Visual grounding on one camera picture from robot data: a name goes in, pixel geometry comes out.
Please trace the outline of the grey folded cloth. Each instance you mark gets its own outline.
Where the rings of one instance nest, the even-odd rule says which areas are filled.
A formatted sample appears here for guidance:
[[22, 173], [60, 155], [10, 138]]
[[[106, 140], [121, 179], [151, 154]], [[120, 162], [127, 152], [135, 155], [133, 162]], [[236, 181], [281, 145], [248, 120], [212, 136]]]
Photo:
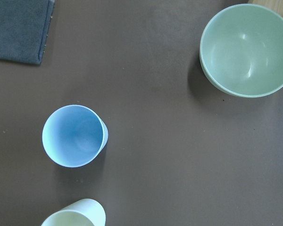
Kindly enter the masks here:
[[55, 2], [0, 0], [0, 60], [42, 62]]

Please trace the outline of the green bowl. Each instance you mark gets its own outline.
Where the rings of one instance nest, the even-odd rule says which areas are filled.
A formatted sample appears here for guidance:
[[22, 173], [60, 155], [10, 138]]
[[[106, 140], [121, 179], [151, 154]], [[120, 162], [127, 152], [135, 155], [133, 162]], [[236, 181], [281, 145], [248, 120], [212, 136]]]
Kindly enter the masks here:
[[223, 9], [202, 33], [200, 64], [210, 83], [229, 95], [275, 93], [283, 87], [283, 18], [256, 4]]

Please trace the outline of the pale yellow cup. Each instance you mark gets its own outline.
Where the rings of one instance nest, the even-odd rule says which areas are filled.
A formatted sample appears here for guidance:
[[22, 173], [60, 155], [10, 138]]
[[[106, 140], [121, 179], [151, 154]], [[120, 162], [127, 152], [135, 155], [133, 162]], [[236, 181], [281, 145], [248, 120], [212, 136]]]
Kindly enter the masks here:
[[81, 199], [47, 217], [42, 226], [104, 226], [106, 213], [93, 199]]

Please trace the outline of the blue cup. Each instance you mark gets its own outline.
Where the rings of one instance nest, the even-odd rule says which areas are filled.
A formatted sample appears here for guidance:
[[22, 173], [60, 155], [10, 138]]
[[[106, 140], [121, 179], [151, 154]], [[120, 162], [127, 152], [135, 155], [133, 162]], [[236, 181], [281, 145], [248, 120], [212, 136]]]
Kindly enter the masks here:
[[108, 128], [90, 108], [67, 105], [54, 111], [42, 130], [46, 154], [56, 164], [76, 168], [93, 161], [108, 141]]

